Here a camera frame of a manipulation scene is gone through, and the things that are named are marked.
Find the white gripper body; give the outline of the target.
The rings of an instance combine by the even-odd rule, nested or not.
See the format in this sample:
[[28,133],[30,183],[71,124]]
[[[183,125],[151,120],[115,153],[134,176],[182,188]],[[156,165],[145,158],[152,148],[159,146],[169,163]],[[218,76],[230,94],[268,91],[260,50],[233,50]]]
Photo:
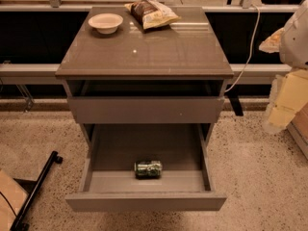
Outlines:
[[286,22],[281,35],[279,55],[284,64],[308,68],[308,0]]

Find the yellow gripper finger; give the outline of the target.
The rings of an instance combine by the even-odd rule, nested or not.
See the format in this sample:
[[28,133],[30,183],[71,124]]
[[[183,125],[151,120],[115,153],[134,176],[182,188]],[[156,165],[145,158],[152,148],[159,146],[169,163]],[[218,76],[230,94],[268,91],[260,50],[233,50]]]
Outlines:
[[275,31],[271,36],[267,37],[264,41],[261,42],[259,45],[259,50],[270,54],[278,52],[283,32],[283,28]]
[[271,84],[263,128],[269,134],[285,130],[295,115],[308,103],[308,71],[296,69],[277,75]]

